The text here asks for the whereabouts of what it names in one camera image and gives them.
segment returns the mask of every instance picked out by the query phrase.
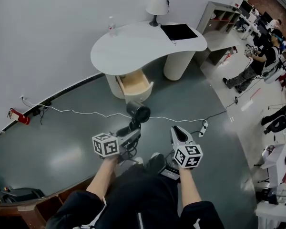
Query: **white cable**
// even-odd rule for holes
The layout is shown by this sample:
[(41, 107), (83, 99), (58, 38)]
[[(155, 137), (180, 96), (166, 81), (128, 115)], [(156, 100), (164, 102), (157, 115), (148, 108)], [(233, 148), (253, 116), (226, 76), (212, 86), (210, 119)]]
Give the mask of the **white cable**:
[[(58, 112), (72, 111), (72, 112), (74, 112), (74, 113), (76, 113), (76, 114), (81, 114), (81, 115), (85, 115), (85, 114), (86, 114), (86, 115), (98, 114), (98, 115), (101, 115), (101, 116), (103, 116), (103, 117), (105, 117), (105, 118), (109, 118), (109, 117), (114, 116), (114, 115), (122, 115), (122, 116), (124, 116), (124, 117), (127, 117), (127, 118), (130, 118), (130, 119), (131, 119), (130, 116), (127, 116), (127, 115), (124, 115), (124, 114), (121, 114), (121, 113), (116, 113), (116, 114), (111, 114), (111, 115), (105, 116), (105, 115), (103, 115), (103, 114), (101, 114), (101, 113), (99, 113), (99, 112), (81, 113), (81, 112), (74, 111), (73, 109), (59, 110), (59, 109), (56, 109), (56, 108), (54, 108), (54, 107), (52, 107), (52, 106), (46, 106), (46, 105), (43, 105), (43, 104), (32, 104), (32, 103), (30, 103), (29, 101), (24, 100), (24, 99), (22, 99), (22, 101), (23, 101), (23, 103), (24, 103), (24, 101), (26, 101), (28, 104), (33, 105), (34, 107), (35, 107), (35, 106), (43, 106), (43, 107), (46, 107), (46, 108), (52, 108), (52, 109), (54, 109), (54, 110), (56, 110), (56, 111), (58, 111)], [(180, 121), (176, 121), (176, 120), (172, 120), (172, 119), (169, 119), (169, 118), (166, 118), (166, 117), (162, 117), (162, 116), (161, 116), (161, 117), (150, 117), (150, 119), (166, 119), (166, 120), (170, 120), (170, 121), (173, 121), (173, 122), (176, 122), (176, 123), (180, 123), (180, 122), (195, 122), (195, 121), (203, 121), (203, 120), (204, 120), (204, 119), (199, 119), (199, 120), (180, 120)]]

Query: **power strip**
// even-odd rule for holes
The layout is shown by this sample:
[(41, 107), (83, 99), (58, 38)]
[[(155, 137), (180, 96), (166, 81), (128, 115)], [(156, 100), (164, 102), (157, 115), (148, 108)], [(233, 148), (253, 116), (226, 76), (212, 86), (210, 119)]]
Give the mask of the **power strip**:
[(205, 120), (203, 123), (203, 127), (201, 128), (201, 131), (199, 133), (199, 137), (203, 137), (204, 133), (206, 132), (206, 129), (208, 128), (209, 123)]

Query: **curved desk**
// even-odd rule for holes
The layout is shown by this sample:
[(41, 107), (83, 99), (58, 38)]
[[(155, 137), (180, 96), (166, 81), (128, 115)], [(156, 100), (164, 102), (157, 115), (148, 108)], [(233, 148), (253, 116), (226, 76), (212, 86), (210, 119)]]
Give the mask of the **curved desk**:
[(91, 62), (100, 72), (106, 74), (112, 93), (124, 98), (116, 81), (117, 75), (125, 75), (141, 69), (149, 62), (168, 55), (164, 75), (172, 81), (181, 78), (196, 51), (207, 47), (206, 40), (195, 29), (198, 36), (192, 39), (171, 42), (164, 31), (152, 27), (148, 21), (122, 26), (117, 36), (103, 35), (92, 47)]

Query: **red device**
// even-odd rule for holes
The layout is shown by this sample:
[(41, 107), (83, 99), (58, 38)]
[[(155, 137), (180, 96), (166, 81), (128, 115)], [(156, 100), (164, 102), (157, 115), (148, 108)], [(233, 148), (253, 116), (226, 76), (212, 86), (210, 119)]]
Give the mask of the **red device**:
[(28, 125), (30, 123), (30, 118), (24, 116), (23, 114), (17, 112), (16, 110), (14, 110), (12, 108), (9, 111), (8, 117), (11, 120), (19, 121), (19, 122), (21, 122), (21, 123), (23, 123), (25, 125)]

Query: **white lampshade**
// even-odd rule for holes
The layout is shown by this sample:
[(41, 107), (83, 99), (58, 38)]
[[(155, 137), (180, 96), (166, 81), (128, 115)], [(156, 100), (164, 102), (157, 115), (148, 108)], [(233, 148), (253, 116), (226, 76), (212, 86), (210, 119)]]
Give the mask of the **white lampshade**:
[(165, 15), (168, 13), (167, 0), (149, 0), (146, 11), (152, 15)]

